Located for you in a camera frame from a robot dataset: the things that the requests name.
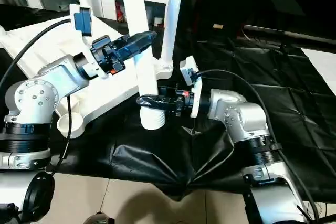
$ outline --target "black fabric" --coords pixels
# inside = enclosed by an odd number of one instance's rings
[[[3,5],[0,8],[4,12],[7,9]],[[41,17],[49,17],[45,10],[35,19],[38,11],[24,8],[20,11],[34,23]],[[50,13],[50,18],[54,18],[55,14]],[[12,28],[17,27],[15,20],[12,24]],[[109,21],[109,25],[120,28],[115,22]],[[192,41],[187,33],[177,33],[173,76],[159,84],[174,87],[179,82],[183,87],[178,64],[191,54],[201,70],[221,68],[239,74],[260,93],[283,152],[314,199],[336,202],[336,179],[326,165],[327,162],[332,167],[336,165],[336,97],[303,52],[292,47],[261,49],[238,41],[221,45]],[[154,54],[159,53],[157,45]],[[3,50],[0,57],[1,76],[10,58]],[[17,73],[11,75],[7,86],[24,78],[19,71]],[[222,73],[203,78],[203,90],[211,88],[234,90],[249,101],[257,102],[243,83]],[[167,116],[161,129],[147,131],[141,126],[136,98],[137,95],[133,96],[89,123],[81,137],[71,140],[69,154],[60,171],[149,182],[175,199],[196,189],[236,193],[246,189],[239,172],[244,157],[234,153],[223,162],[232,147],[221,123],[206,116],[196,120]],[[6,111],[1,101],[2,116]],[[65,140],[57,131],[56,122],[55,115],[50,148],[58,157]]]

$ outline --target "cable connector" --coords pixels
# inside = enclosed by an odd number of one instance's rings
[[[198,72],[195,72],[193,69],[188,69],[188,74],[193,83],[197,81],[197,78],[199,77]]]

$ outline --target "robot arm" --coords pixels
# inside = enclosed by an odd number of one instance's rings
[[[49,130],[60,100],[89,85],[99,76],[98,70],[106,74],[122,71],[124,61],[146,50],[155,37],[153,31],[115,41],[103,36],[89,50],[94,64],[83,53],[66,55],[43,67],[34,78],[8,89],[9,114],[0,133],[1,223],[13,217],[22,223],[38,221],[50,208],[54,179],[41,169],[51,159]]]
[[[187,90],[169,93],[165,88],[158,96],[139,97],[137,103],[166,110],[176,116],[184,114],[195,117],[197,111],[207,114],[209,119],[221,121],[234,144],[234,151],[242,158],[241,174],[249,187],[244,194],[249,222],[307,223],[308,220],[299,210],[304,209],[302,200],[287,165],[279,156],[281,145],[271,139],[261,106],[229,90],[212,89],[210,96],[201,94],[201,90],[195,88],[201,78],[198,75],[193,78],[198,71],[197,66],[193,59],[187,58],[186,62],[181,64],[182,75],[189,86],[195,84],[193,91],[198,93]]]

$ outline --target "floor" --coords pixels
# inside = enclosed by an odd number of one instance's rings
[[[51,210],[39,224],[83,224],[98,211],[117,224],[248,224],[238,194],[200,190],[175,202],[147,183],[66,174],[56,174],[55,181]],[[324,216],[325,204],[318,209]],[[328,204],[328,214],[335,212],[336,205]]]

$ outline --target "black cable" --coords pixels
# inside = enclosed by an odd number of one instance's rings
[[[310,218],[310,216],[299,206],[299,205],[297,205],[296,206],[298,209],[299,209],[299,211],[303,214],[303,216],[306,218],[306,220],[308,221],[308,222],[311,222],[311,218]]]
[[[68,129],[68,135],[66,138],[67,141],[67,145],[64,148],[64,151],[61,152],[59,154],[59,160],[57,162],[57,165],[54,167],[53,172],[51,173],[52,176],[54,176],[54,174],[58,171],[58,169],[60,168],[66,154],[67,154],[67,150],[69,147],[69,143],[70,143],[70,136],[71,136],[71,128],[72,128],[72,115],[71,115],[71,103],[70,103],[70,96],[67,96],[67,102],[68,102],[68,115],[69,115],[69,129]]]
[[[248,82],[246,81],[244,78],[242,78],[241,76],[237,75],[236,73],[224,70],[224,69],[209,69],[209,70],[205,70],[205,71],[200,71],[197,73],[197,76],[201,76],[205,73],[210,73],[210,72],[224,72],[224,73],[228,73],[231,74],[232,76],[238,78],[239,80],[241,80],[242,82],[244,82],[250,89],[251,91],[254,93],[254,95],[257,97],[257,99],[259,100],[262,109],[265,112],[265,116],[266,116],[266,121],[268,124],[268,130],[269,133],[271,135],[271,137],[273,138],[273,141],[275,143],[277,143],[274,131],[273,131],[273,127],[272,127],[272,123],[268,114],[268,111],[266,109],[266,106],[263,102],[263,100],[261,99],[259,93],[255,90],[255,88]],[[301,178],[299,177],[299,175],[296,173],[296,171],[293,169],[293,166],[290,164],[290,162],[288,161],[288,159],[285,157],[284,153],[282,152],[282,150],[278,150],[280,157],[282,158],[282,160],[285,162],[285,164],[288,166],[288,169],[292,172],[292,174],[294,175],[294,177],[297,179],[297,181],[299,182],[301,188],[303,189],[304,193],[306,194],[308,201],[311,204],[311,208],[313,209],[313,213],[314,213],[314,218],[315,218],[315,222],[319,221],[319,212],[317,211],[315,202],[310,194],[310,192],[308,191],[308,189],[306,188],[306,186],[304,185],[303,181],[301,180]]]
[[[52,24],[51,26],[47,27],[43,31],[41,31],[38,35],[36,35],[28,44],[17,54],[15,59],[12,61],[12,63],[9,65],[8,69],[6,70],[5,74],[2,76],[1,81],[0,81],[0,89],[2,88],[3,84],[5,83],[5,80],[15,67],[15,65],[18,63],[18,61],[22,58],[23,54],[39,39],[41,38],[44,34],[49,32],[50,30],[54,29],[55,27],[62,25],[64,23],[71,22],[71,19],[64,19],[59,22],[56,22]]]

